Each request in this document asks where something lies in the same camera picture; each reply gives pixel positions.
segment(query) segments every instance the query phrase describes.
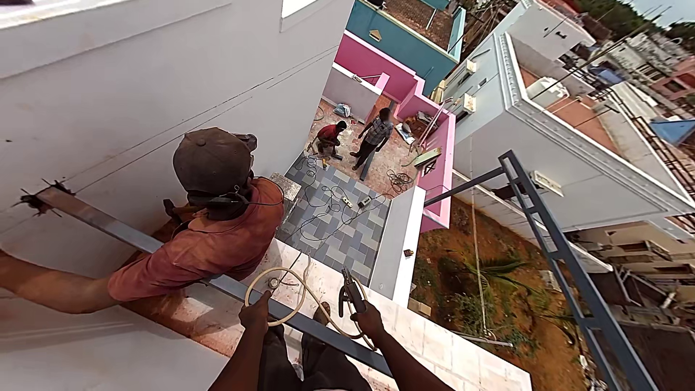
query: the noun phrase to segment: power socket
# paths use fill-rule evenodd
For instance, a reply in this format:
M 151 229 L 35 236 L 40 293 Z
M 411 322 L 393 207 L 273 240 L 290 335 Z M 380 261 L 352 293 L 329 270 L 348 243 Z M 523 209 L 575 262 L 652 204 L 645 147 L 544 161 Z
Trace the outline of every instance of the power socket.
M 357 207 L 360 209 L 366 208 L 372 202 L 372 198 L 367 195 L 362 201 L 357 203 Z
M 347 205 L 347 207 L 352 209 L 352 202 L 350 202 L 350 200 L 348 200 L 348 197 L 343 197 L 342 200 Z

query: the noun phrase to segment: sky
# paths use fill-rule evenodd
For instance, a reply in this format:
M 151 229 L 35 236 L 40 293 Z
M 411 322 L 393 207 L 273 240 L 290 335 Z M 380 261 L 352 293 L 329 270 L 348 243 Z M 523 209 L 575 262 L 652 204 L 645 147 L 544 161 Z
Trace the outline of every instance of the sky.
M 656 13 L 649 14 L 647 16 L 648 19 L 656 16 L 657 13 L 666 9 L 667 6 L 673 6 L 673 8 L 666 11 L 664 15 L 656 21 L 657 24 L 664 27 L 680 18 L 683 18 L 684 22 L 695 22 L 695 0 L 623 0 L 623 2 L 630 3 L 638 13 L 644 13 L 648 11 L 649 8 L 654 8 L 663 4 Z

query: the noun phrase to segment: water tank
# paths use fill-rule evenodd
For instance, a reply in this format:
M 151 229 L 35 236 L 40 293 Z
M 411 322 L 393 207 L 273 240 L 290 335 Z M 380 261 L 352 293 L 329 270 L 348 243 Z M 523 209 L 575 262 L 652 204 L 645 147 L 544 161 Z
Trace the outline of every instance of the water tank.
M 556 81 L 557 80 L 553 79 L 552 77 L 542 77 L 536 80 L 535 83 L 526 88 L 528 97 L 533 98 L 534 96 L 538 95 L 538 93 L 550 86 L 552 87 L 544 91 L 538 97 L 532 99 L 533 102 L 536 102 L 539 106 L 546 108 L 558 100 L 568 97 L 569 92 L 567 92 L 567 88 L 565 88 L 562 83 L 555 84 Z

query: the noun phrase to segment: welding electrode holder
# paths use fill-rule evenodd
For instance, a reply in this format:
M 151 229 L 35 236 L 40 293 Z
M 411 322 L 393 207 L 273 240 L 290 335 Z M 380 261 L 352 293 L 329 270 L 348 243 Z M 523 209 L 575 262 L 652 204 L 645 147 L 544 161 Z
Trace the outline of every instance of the welding electrode holder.
M 338 291 L 338 316 L 341 318 L 343 317 L 343 304 L 346 301 L 352 303 L 356 313 L 364 313 L 367 310 L 367 306 L 364 305 L 364 299 L 359 292 L 359 287 L 354 283 L 350 271 L 346 266 L 343 266 L 342 273 L 344 283 L 340 291 Z

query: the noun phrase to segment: white hose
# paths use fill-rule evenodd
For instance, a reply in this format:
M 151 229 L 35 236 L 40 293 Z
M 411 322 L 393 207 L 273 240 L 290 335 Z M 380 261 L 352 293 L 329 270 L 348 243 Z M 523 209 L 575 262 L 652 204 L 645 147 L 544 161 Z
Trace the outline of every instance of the white hose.
M 333 327 L 336 328 L 336 331 L 338 331 L 340 334 L 342 334 L 342 335 L 344 335 L 344 336 L 346 336 L 346 337 L 348 337 L 348 338 L 350 338 L 350 339 L 352 339 L 352 340 L 358 340 L 359 338 L 362 338 L 362 339 L 364 339 L 364 342 L 366 342 L 367 346 L 369 346 L 369 349 L 372 349 L 373 351 L 376 351 L 376 350 L 377 350 L 377 349 L 374 347 L 374 345 L 373 345 L 371 342 L 369 342 L 369 341 L 367 340 L 367 338 L 366 338 L 366 336 L 364 335 L 364 333 L 362 333 L 362 330 L 359 329 L 359 326 L 357 325 L 357 322 L 355 322 L 354 324 L 355 324 L 355 326 L 357 327 L 357 330 L 359 331 L 359 334 L 358 334 L 358 335 L 348 334 L 348 333 L 346 333 L 345 331 L 343 331 L 340 327 L 338 327 L 338 325 L 336 324 L 336 322 L 334 322 L 333 319 L 331 319 L 330 314 L 326 311 L 326 309 L 323 307 L 323 305 L 321 305 L 321 302 L 320 302 L 319 299 L 316 297 L 316 295 L 311 291 L 311 289 L 309 289 L 308 285 L 306 284 L 306 281 L 304 281 L 304 278 L 299 277 L 299 275 L 298 275 L 294 270 L 288 269 L 288 268 L 286 268 L 286 267 L 281 267 L 281 266 L 272 267 L 272 268 L 270 268 L 270 269 L 268 269 L 268 270 L 265 270 L 263 273 L 258 274 L 258 276 L 251 282 L 251 284 L 249 285 L 248 289 L 246 289 L 246 295 L 244 296 L 244 304 L 246 304 L 247 307 L 251 305 L 251 304 L 249 303 L 249 296 L 251 295 L 251 290 L 253 289 L 253 287 L 255 286 L 255 284 L 258 283 L 258 281 L 261 279 L 261 277 L 265 276 L 266 274 L 270 273 L 271 271 L 276 271 L 276 270 L 287 271 L 287 272 L 289 272 L 289 273 L 292 273 L 292 274 L 299 280 L 300 284 L 302 284 L 302 286 L 303 286 L 304 289 L 302 290 L 302 298 L 300 299 L 300 302 L 299 302 L 299 304 L 297 305 L 297 307 L 296 307 L 292 312 L 290 312 L 289 315 L 287 315 L 286 317 L 280 319 L 279 321 L 268 322 L 268 326 L 277 326 L 277 325 L 279 325 L 279 324 L 283 324 L 283 323 L 285 323 L 286 321 L 290 320 L 290 318 L 292 318 L 293 316 L 295 316 L 295 314 L 297 314 L 297 312 L 300 311 L 300 308 L 302 307 L 302 304 L 304 304 L 304 299 L 306 298 L 306 293 L 309 292 L 309 294 L 311 295 L 311 297 L 313 297 L 313 299 L 318 303 L 318 307 L 321 309 L 321 311 L 322 311 L 323 314 L 326 316 L 326 318 L 328 319 L 328 321 L 333 325 Z M 359 286 L 359 290 L 362 292 L 362 297 L 366 298 L 367 295 L 366 295 L 366 293 L 365 293 L 365 291 L 364 291 L 364 287 L 362 286 L 362 283 L 359 282 L 359 280 L 357 280 L 356 278 L 352 278 L 352 279 L 355 280 L 355 281 L 357 281 L 357 286 Z M 352 306 L 351 306 L 351 305 L 348 305 L 348 307 L 349 307 L 349 309 L 350 309 L 350 314 L 353 314 L 354 312 L 353 312 L 353 310 L 352 310 Z

